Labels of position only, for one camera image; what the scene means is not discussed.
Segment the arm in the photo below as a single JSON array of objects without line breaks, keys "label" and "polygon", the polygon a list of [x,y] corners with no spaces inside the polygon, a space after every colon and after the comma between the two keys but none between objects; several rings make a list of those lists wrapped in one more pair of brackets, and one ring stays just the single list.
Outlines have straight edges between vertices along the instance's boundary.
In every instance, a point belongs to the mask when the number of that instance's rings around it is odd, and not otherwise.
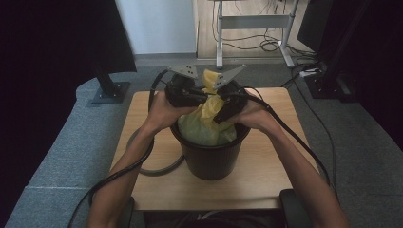
[{"label": "arm", "polygon": [[[150,113],[140,127],[137,136],[110,170],[109,175],[138,161],[158,132],[172,125],[181,115],[188,114],[195,109],[196,107],[175,108],[166,100],[164,92],[157,93]],[[117,226],[119,216],[130,199],[139,171],[140,167],[130,171],[110,182],[95,194],[89,211],[87,227]]]},{"label": "arm", "polygon": [[230,121],[258,129],[269,137],[315,227],[349,226],[335,194],[267,111],[249,101],[243,111]]}]

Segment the wooden table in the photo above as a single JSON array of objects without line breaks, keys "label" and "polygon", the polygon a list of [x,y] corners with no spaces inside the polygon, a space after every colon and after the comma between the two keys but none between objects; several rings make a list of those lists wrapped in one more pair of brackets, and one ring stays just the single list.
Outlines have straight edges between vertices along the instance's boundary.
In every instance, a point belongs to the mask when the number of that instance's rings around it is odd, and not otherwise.
[{"label": "wooden table", "polygon": [[[279,116],[305,142],[297,113],[285,88],[259,88],[259,92]],[[148,92],[133,96],[125,126],[112,165],[125,152],[132,133],[147,115]],[[314,167],[315,161],[291,137]],[[155,138],[154,150],[143,164],[145,169],[160,169],[182,153],[179,142],[166,129]],[[132,196],[137,210],[225,210],[279,208],[278,194],[291,184],[269,139],[252,129],[240,148],[234,170],[221,180],[201,180],[190,173],[186,162],[161,177],[139,175]]]}]

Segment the hand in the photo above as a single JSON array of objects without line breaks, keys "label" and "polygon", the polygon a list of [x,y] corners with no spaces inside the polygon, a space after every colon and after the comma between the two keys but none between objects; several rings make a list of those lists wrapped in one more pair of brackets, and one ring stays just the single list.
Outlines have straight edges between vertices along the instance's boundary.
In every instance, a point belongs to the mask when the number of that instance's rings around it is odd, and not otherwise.
[{"label": "hand", "polygon": [[281,132],[281,127],[273,116],[263,106],[252,101],[248,101],[242,112],[230,118],[228,122],[243,124],[269,136]]},{"label": "hand", "polygon": [[159,131],[171,126],[182,115],[189,114],[196,110],[197,107],[174,107],[166,99],[165,92],[158,92],[148,113],[144,125],[150,127],[155,134]]}]

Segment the gray carpet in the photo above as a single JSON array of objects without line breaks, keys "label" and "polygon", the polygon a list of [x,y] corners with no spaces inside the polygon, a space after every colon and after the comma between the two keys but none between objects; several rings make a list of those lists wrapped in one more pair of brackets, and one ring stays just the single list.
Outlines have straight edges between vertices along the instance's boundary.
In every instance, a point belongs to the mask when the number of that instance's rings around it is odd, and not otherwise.
[{"label": "gray carpet", "polygon": [[[227,66],[225,70],[238,66]],[[202,75],[204,68],[198,66]],[[66,227],[79,199],[111,165],[132,95],[148,90],[165,67],[139,67],[137,73],[112,75],[130,82],[122,104],[88,105],[98,82],[77,89],[77,102],[64,128],[32,177],[7,227]],[[280,86],[290,70],[281,65],[249,65],[238,77],[243,86]],[[403,153],[360,104],[313,100],[306,84],[297,84],[309,105],[331,133],[336,151],[336,186],[352,227],[403,227]],[[326,131],[309,110],[295,85],[289,88],[299,120],[312,149],[332,174],[332,146]],[[79,210],[75,227],[85,225],[87,203]],[[135,213],[132,227],[144,227]]]}]

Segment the yellow plastic bag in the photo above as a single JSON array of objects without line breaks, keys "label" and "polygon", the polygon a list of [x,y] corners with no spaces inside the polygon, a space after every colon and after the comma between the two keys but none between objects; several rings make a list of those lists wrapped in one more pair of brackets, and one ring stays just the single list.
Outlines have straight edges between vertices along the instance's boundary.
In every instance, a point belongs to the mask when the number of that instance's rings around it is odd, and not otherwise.
[{"label": "yellow plastic bag", "polygon": [[219,74],[206,69],[203,73],[202,81],[205,92],[210,95],[204,104],[190,113],[178,119],[178,126],[182,136],[192,143],[199,145],[220,145],[229,143],[237,138],[237,132],[233,123],[222,122],[217,124],[214,117],[224,105],[224,101],[213,90]]}]

